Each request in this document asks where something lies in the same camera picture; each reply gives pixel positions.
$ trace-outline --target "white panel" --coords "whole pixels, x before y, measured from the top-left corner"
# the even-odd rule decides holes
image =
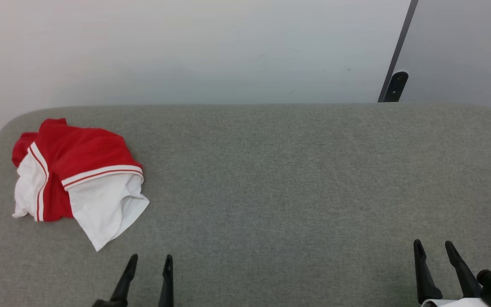
[[[0,128],[46,107],[375,102],[409,0],[0,0]]]
[[[398,70],[409,73],[401,102],[491,107],[491,1],[419,0]]]

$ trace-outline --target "red and white garment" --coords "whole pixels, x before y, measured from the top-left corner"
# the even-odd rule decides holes
[[[12,150],[20,175],[13,217],[35,221],[74,217],[99,251],[142,214],[143,170],[124,139],[98,128],[47,119],[22,134]]]

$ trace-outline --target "red fabric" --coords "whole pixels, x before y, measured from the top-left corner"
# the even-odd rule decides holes
[[[142,167],[134,161],[124,139],[118,134],[99,128],[68,126],[66,119],[47,119],[38,133],[23,133],[12,150],[12,162],[16,167],[33,142],[45,159],[49,174],[43,192],[44,221],[73,217],[69,194],[64,190],[62,180],[113,165]]]

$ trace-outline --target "striped trim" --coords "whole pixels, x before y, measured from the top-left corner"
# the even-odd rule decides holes
[[[112,165],[94,169],[93,171],[85,171],[84,173],[71,176],[62,180],[62,185],[64,186],[64,190],[67,191],[68,189],[86,181],[113,174],[137,174],[142,177],[143,182],[143,170],[141,167],[134,165]]]
[[[41,165],[41,168],[43,169],[43,172],[45,173],[45,182],[43,183],[43,186],[41,186],[41,190],[37,193],[37,216],[35,216],[36,221],[43,221],[43,214],[45,212],[45,202],[43,200],[43,195],[45,194],[45,187],[47,182],[49,182],[49,167],[46,164],[45,158],[43,158],[43,155],[41,155],[41,152],[39,151],[39,148],[37,148],[37,145],[35,142],[32,143],[32,145],[29,146],[28,152],[32,154],[32,156],[35,158],[37,163]]]

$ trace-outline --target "red stripe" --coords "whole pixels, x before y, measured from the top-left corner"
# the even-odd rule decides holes
[[[72,182],[70,182],[70,183],[66,184],[66,185],[64,186],[64,188],[65,188],[65,187],[67,187],[67,186],[69,186],[69,185],[72,185],[72,184],[74,184],[74,183],[76,183],[76,182],[82,181],[82,180],[84,180],[84,179],[88,179],[88,178],[90,178],[90,177],[94,177],[94,176],[98,176],[98,175],[102,175],[102,174],[106,174],[106,173],[115,173],[116,171],[133,171],[133,172],[138,173],[138,174],[140,174],[141,176],[143,176],[143,173],[142,173],[142,172],[140,172],[140,171],[136,171],[135,169],[113,169],[113,170],[111,170],[111,171],[102,171],[101,173],[97,173],[97,174],[94,174],[94,175],[90,175],[90,176],[87,176],[87,177],[83,177],[83,178],[81,178],[81,179],[77,179],[76,181],[72,181]]]
[[[43,183],[43,186],[44,186],[46,184],[46,178],[47,178],[45,167],[43,166],[41,161],[39,161],[39,159],[37,159],[37,156],[35,156],[35,154],[33,153],[31,145],[29,146],[29,152],[32,153],[33,157],[37,160],[37,163],[39,163],[39,165],[41,165],[41,168],[43,169],[43,172],[45,173],[45,183]],[[39,221],[39,196],[41,195],[41,190],[43,190],[43,186],[41,186],[41,189],[37,193],[37,220],[38,221]]]

